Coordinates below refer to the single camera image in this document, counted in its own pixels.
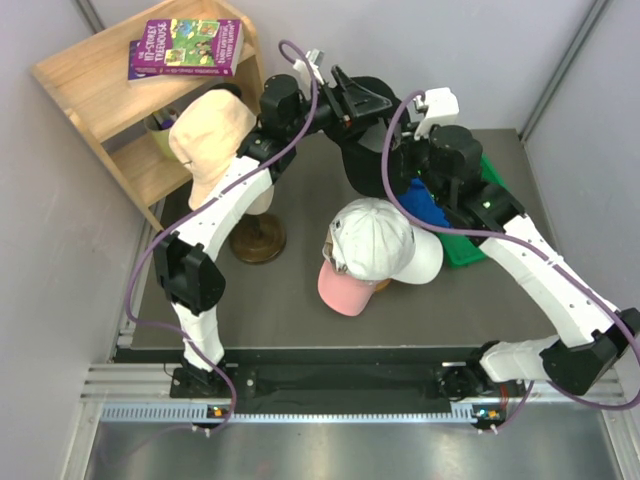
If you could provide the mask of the black cap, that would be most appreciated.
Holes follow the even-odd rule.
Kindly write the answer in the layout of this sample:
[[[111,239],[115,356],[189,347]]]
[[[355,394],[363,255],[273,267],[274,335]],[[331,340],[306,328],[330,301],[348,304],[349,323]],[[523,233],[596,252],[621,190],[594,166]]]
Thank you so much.
[[[360,76],[354,80],[366,89],[386,97],[392,107],[364,132],[345,138],[335,127],[324,130],[325,135],[341,151],[344,170],[353,189],[366,197],[387,198],[382,181],[382,150],[389,122],[400,105],[394,91],[384,81],[376,77]],[[403,149],[392,141],[388,154],[388,177],[393,193],[404,195],[410,187],[411,179],[406,170],[408,160]]]

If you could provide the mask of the white cap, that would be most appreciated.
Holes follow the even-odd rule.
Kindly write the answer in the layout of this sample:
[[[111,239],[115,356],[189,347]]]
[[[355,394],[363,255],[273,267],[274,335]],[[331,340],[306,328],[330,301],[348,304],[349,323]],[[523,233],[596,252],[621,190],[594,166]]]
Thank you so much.
[[[391,202],[375,198],[354,200],[335,215],[322,254],[338,274],[413,285],[433,281],[444,260],[436,235],[411,224]]]

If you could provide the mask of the cream bucket hat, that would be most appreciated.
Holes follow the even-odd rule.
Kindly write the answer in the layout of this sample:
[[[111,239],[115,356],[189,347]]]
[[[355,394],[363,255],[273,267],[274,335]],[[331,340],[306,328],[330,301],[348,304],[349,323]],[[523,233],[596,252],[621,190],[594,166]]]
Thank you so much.
[[[176,120],[168,143],[192,175],[191,209],[198,209],[206,201],[255,124],[251,110],[225,89],[203,94]]]

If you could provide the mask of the pink baseball cap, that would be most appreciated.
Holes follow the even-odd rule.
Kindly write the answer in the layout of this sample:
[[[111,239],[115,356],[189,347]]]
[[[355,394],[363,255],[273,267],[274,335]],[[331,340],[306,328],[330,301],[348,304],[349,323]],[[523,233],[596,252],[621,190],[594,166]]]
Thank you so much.
[[[318,276],[317,289],[322,301],[337,313],[355,317],[360,315],[374,294],[377,282],[355,279],[337,273],[325,260]]]

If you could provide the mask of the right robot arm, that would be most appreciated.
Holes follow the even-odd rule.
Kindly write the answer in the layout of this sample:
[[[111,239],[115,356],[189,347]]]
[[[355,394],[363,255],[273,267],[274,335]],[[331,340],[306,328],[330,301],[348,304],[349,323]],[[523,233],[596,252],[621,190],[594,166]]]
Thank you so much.
[[[503,382],[546,381],[577,401],[627,352],[639,351],[639,311],[622,310],[592,290],[538,231],[504,186],[486,180],[481,143],[459,125],[389,129],[384,175],[419,178],[449,223],[444,233],[467,238],[531,297],[555,335],[482,347],[466,380],[487,396]]]

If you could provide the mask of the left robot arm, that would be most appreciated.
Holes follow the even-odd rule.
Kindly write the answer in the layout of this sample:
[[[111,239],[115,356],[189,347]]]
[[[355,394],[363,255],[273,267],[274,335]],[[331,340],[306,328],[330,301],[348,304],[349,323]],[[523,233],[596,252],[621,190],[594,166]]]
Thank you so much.
[[[180,320],[183,367],[205,396],[220,394],[227,382],[225,370],[218,366],[224,348],[216,313],[226,281],[215,260],[242,216],[293,161],[296,144],[324,131],[343,152],[350,185],[367,197],[385,195],[381,156],[359,141],[367,129],[390,120],[396,95],[375,77],[349,77],[339,67],[333,67],[332,75],[335,86],[316,83],[309,102],[303,101],[292,76],[269,79],[258,122],[241,137],[203,204],[156,238],[154,266]]]

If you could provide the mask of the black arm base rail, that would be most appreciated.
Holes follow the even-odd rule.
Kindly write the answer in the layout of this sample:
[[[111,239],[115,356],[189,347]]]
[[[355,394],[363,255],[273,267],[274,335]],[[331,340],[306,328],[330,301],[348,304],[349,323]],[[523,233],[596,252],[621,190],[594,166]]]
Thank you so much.
[[[233,348],[220,374],[182,364],[171,397],[235,398],[239,414],[448,413],[452,403],[486,398],[504,409],[524,389],[481,376],[469,347]]]

